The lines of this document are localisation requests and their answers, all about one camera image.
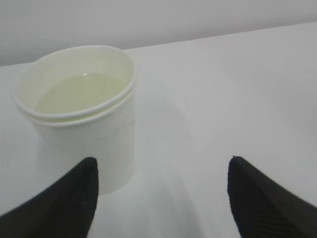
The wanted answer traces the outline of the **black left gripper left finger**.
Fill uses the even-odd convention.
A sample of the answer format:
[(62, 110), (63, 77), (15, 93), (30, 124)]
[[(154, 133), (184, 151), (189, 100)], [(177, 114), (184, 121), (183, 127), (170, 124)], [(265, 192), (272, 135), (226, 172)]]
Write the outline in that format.
[(99, 195), (98, 163), (85, 158), (44, 191), (1, 215), (2, 238), (86, 238)]

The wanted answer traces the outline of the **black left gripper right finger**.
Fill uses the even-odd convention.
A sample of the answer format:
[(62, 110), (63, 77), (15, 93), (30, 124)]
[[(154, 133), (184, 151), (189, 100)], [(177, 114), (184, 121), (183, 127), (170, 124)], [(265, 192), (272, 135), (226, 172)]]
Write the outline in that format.
[(231, 213), (243, 238), (315, 238), (317, 208), (267, 177), (242, 157), (228, 166)]

